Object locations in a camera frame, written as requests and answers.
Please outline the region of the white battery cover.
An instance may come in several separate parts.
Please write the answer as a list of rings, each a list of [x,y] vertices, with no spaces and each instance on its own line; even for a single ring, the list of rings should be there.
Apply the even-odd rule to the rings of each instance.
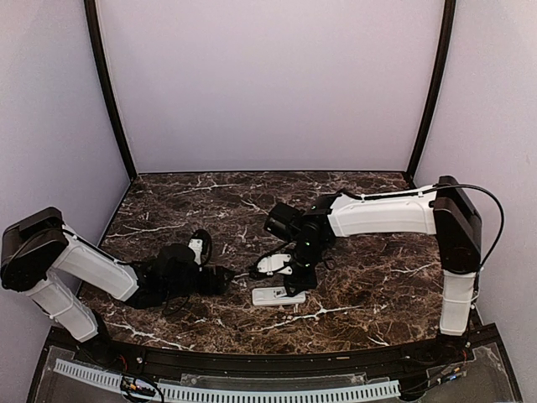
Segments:
[[[287,297],[287,291],[284,287],[267,287],[261,290],[263,299],[273,300]]]

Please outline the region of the white remote control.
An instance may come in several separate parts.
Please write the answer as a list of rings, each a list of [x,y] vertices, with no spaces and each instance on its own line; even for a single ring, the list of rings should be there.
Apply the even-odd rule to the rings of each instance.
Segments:
[[[300,292],[296,296],[288,296],[284,287],[265,287],[252,290],[254,306],[288,306],[298,305],[306,301],[306,294]]]

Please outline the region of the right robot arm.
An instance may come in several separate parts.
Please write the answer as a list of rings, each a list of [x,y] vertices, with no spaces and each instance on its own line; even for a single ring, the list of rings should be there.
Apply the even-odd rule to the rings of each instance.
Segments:
[[[284,276],[289,297],[317,286],[316,266],[339,238],[370,233],[421,233],[435,237],[444,275],[441,335],[429,344],[428,356],[446,364],[461,349],[462,336],[479,274],[490,257],[482,251],[482,218],[466,192],[492,192],[444,175],[430,186],[378,194],[341,189],[319,196],[306,210],[277,203],[264,223],[283,245],[262,255],[249,268],[251,278]]]

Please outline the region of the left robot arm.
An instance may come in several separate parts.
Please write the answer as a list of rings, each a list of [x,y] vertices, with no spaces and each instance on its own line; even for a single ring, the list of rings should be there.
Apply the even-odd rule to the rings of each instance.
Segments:
[[[137,310],[160,307],[192,294],[224,294],[234,271],[210,266],[212,239],[198,230],[188,244],[164,246],[156,257],[125,262],[80,237],[55,207],[7,227],[2,235],[1,286],[25,294],[64,327],[101,366],[118,359],[97,314],[80,302],[56,274],[66,272]]]

